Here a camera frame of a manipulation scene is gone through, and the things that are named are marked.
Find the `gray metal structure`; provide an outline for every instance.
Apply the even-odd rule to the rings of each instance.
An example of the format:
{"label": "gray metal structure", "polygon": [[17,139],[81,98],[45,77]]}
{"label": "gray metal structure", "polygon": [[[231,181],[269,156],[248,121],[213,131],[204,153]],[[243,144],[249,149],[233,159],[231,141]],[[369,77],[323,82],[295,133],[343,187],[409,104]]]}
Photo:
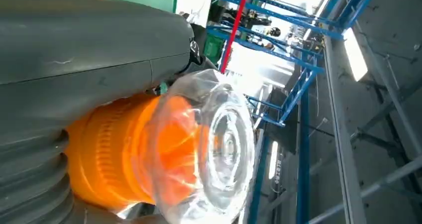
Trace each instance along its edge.
{"label": "gray metal structure", "polygon": [[[406,0],[374,0],[359,19],[361,24],[354,25],[369,70],[362,82],[343,76],[350,69],[344,45],[324,39],[327,82],[320,77],[317,87],[322,107],[313,113],[319,116],[310,124],[327,117],[332,123],[321,129],[330,132],[334,127],[335,138],[317,132],[311,139],[311,198],[317,205],[311,209],[310,224],[422,223],[418,128],[422,125],[422,68],[417,29],[422,15],[404,12],[422,1],[409,1],[413,5]],[[315,96],[311,106],[316,103]],[[261,208],[261,216],[278,205],[287,209],[297,188],[286,189]],[[334,217],[342,210],[346,218]]]}

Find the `metal beam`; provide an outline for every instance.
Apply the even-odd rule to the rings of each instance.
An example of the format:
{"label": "metal beam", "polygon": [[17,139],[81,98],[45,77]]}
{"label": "metal beam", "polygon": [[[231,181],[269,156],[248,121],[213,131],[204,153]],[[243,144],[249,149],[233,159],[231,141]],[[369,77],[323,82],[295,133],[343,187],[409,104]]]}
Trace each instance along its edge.
{"label": "metal beam", "polygon": [[[356,28],[358,32],[362,32],[362,28],[360,27],[359,23],[356,22]],[[412,142],[413,148],[415,149],[417,155],[422,155],[422,146],[420,142],[420,138],[416,132],[416,130],[412,127],[409,121],[409,116],[407,112],[404,110],[400,103],[399,94],[396,88],[394,88],[394,85],[390,82],[388,79],[387,72],[384,69],[384,66],[382,66],[378,59],[375,57],[374,52],[372,50],[372,47],[368,41],[368,38],[366,35],[363,35],[363,45],[368,47],[369,54],[371,55],[371,58],[373,60],[374,67],[376,71],[380,74],[382,81],[384,82],[385,86],[387,87],[388,93],[390,94],[391,100],[394,103],[394,106],[396,107],[397,113],[399,114],[400,119],[402,120],[403,126],[405,127],[405,130]]]}
{"label": "metal beam", "polygon": [[255,224],[258,219],[258,207],[259,207],[259,201],[261,199],[261,189],[262,189],[262,183],[264,181],[265,176],[265,168],[267,163],[267,151],[270,146],[270,138],[267,136],[264,136],[264,140],[262,142],[262,147],[260,151],[260,157],[258,160],[257,165],[257,171],[255,176],[255,185],[253,186],[253,196],[252,201],[249,207],[248,212],[248,224]]}
{"label": "metal beam", "polygon": [[[234,4],[239,4],[239,1],[238,0],[224,0],[224,1],[232,2]],[[334,32],[334,31],[330,31],[328,29],[323,29],[323,28],[320,28],[318,26],[309,24],[309,23],[304,22],[302,20],[294,19],[292,17],[286,16],[286,15],[283,15],[283,14],[278,14],[276,12],[267,10],[267,9],[262,8],[260,6],[256,6],[256,5],[253,5],[253,4],[250,4],[250,3],[246,3],[245,4],[245,8],[251,9],[251,10],[255,10],[256,12],[261,13],[261,14],[266,14],[266,15],[269,15],[269,16],[276,17],[278,19],[281,19],[281,20],[284,20],[284,21],[287,21],[287,22],[296,24],[296,25],[301,26],[301,27],[304,27],[304,28],[309,28],[309,29],[314,30],[316,32],[319,32],[319,33],[322,33],[324,35],[333,37],[335,39],[339,39],[339,40],[342,40],[343,39],[343,36],[340,33],[337,33],[337,32]]]}
{"label": "metal beam", "polygon": [[365,212],[362,199],[359,195],[360,187],[356,171],[356,165],[353,158],[353,150],[350,142],[350,136],[347,133],[347,127],[344,120],[344,110],[339,100],[340,85],[338,84],[338,67],[331,63],[332,44],[331,39],[324,36],[325,42],[325,64],[326,76],[328,81],[328,92],[331,102],[331,113],[333,117],[333,128],[335,135],[335,144],[338,160],[338,169],[340,172],[341,189],[343,201],[346,207],[345,218],[347,224],[366,224]]}
{"label": "metal beam", "polygon": [[387,142],[383,139],[370,135],[360,129],[358,130],[358,132],[359,132],[358,139],[366,140],[372,144],[375,144],[381,148],[384,148],[387,152],[391,154],[403,152],[403,150],[400,149],[399,146],[395,143]]}
{"label": "metal beam", "polygon": [[348,29],[353,26],[357,18],[361,15],[361,13],[365,10],[366,6],[368,6],[369,2],[371,0],[362,0],[360,4],[357,6],[356,10],[354,10],[353,7],[351,7],[352,10],[354,10],[354,14],[350,18],[350,20],[346,23],[344,26],[344,29]]}
{"label": "metal beam", "polygon": [[[397,169],[396,171],[390,173],[386,177],[381,178],[377,182],[373,183],[371,186],[365,188],[360,193],[360,196],[361,196],[361,198],[366,198],[366,197],[370,196],[371,194],[375,193],[376,191],[380,190],[386,184],[391,184],[391,183],[393,183],[393,182],[395,182],[395,181],[415,172],[416,170],[420,169],[421,167],[422,167],[422,156],[419,156],[414,161],[406,164],[405,166],[403,166],[403,167]],[[325,219],[327,219],[328,217],[340,212],[343,209],[344,209],[343,202],[339,203],[336,206],[328,209],[324,213],[322,213],[322,214],[318,215],[317,217],[313,218],[312,220],[310,220],[309,224],[320,223],[320,222],[324,221]]]}
{"label": "metal beam", "polygon": [[296,205],[296,224],[307,224],[309,221],[309,129],[303,124],[309,123],[309,96],[305,90],[300,103],[300,143],[299,143],[299,171],[298,171],[298,195]]}

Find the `black cable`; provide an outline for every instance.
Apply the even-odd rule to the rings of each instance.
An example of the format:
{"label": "black cable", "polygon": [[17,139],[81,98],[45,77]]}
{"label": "black cable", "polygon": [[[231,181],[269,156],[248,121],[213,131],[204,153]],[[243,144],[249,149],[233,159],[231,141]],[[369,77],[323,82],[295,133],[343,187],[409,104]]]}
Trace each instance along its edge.
{"label": "black cable", "polygon": [[[284,121],[284,123],[286,123],[286,124],[288,124],[288,123],[290,123],[290,122],[296,122],[296,123],[299,123],[299,124],[301,123],[300,121],[297,121],[297,120],[286,120],[286,121]],[[328,136],[330,136],[330,137],[334,137],[334,134],[329,133],[329,132],[327,132],[327,131],[324,131],[324,130],[322,130],[322,129],[319,129],[319,128],[317,128],[317,127],[315,127],[315,126],[312,126],[312,125],[310,125],[310,124],[303,124],[303,126],[308,127],[308,128],[310,128],[310,129],[313,129],[313,130],[315,130],[315,131],[317,131],[317,132],[323,133],[323,134],[325,134],[325,135],[328,135]]]}

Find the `red pole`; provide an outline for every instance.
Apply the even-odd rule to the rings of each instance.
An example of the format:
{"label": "red pole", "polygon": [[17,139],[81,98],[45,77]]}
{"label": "red pole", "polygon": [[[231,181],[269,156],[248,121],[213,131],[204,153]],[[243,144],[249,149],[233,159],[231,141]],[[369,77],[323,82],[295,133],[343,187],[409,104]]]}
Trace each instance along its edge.
{"label": "red pole", "polygon": [[221,72],[224,74],[225,69],[228,63],[228,57],[230,56],[231,45],[234,41],[236,36],[237,28],[239,27],[240,18],[242,17],[243,7],[245,7],[246,0],[240,0],[239,8],[237,9],[236,19],[234,20],[233,30],[231,31],[230,39],[228,40],[225,52],[224,52],[224,59],[221,65]]}

